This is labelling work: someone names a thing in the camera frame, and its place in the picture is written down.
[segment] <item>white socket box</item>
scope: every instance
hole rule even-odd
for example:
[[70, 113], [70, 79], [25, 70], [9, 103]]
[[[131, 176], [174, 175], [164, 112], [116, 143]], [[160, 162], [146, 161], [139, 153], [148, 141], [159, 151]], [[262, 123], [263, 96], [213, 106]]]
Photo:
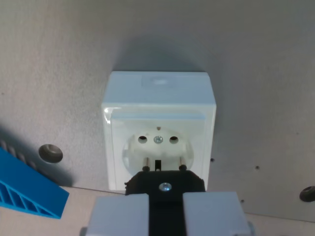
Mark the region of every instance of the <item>white socket box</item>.
[[114, 71], [102, 113], [110, 190], [124, 190], [145, 163], [155, 171], [155, 160], [162, 171], [183, 160], [207, 188], [216, 115], [207, 73]]

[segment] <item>screw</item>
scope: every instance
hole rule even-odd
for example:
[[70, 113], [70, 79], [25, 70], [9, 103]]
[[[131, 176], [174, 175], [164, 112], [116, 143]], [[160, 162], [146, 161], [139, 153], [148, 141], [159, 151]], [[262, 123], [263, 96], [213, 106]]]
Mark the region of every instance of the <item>screw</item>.
[[162, 136], [155, 136], [153, 140], [156, 144], [160, 144], [163, 142]]
[[172, 189], [172, 185], [170, 183], [161, 183], [158, 188], [163, 192], [167, 192]]

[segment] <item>blue plastic part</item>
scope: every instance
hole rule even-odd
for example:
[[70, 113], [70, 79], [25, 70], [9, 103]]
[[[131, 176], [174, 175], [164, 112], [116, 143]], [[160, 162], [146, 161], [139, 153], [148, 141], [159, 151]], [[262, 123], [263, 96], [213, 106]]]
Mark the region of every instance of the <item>blue plastic part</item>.
[[69, 193], [0, 148], [0, 207], [60, 219]]

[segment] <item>socket hole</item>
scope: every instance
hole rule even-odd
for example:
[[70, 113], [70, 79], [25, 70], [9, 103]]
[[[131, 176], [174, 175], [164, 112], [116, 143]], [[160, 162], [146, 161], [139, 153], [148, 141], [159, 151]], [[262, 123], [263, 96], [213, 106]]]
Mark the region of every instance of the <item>socket hole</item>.
[[140, 136], [138, 138], [138, 142], [141, 143], [141, 144], [145, 144], [147, 142], [147, 137], [146, 136]]
[[314, 202], [315, 201], [315, 186], [309, 186], [303, 189], [300, 193], [300, 199], [307, 203]]
[[41, 159], [48, 163], [58, 163], [63, 159], [63, 152], [59, 147], [53, 144], [44, 144], [40, 146], [38, 154]]
[[178, 143], [178, 138], [176, 136], [172, 136], [169, 139], [169, 141], [170, 141], [171, 144], [176, 144], [176, 143]]

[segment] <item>outlet cover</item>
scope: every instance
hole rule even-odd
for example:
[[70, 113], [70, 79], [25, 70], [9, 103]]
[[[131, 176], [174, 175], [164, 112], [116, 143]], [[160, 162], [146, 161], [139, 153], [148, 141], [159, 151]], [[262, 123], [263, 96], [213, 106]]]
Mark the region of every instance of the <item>outlet cover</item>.
[[[154, 159], [162, 160], [162, 170], [177, 170], [181, 156], [207, 188], [216, 115], [207, 73], [112, 72], [102, 112], [110, 190], [124, 190], [144, 157], [151, 170]], [[159, 134], [163, 142], [154, 143]], [[141, 136], [147, 142], [136, 144]]]

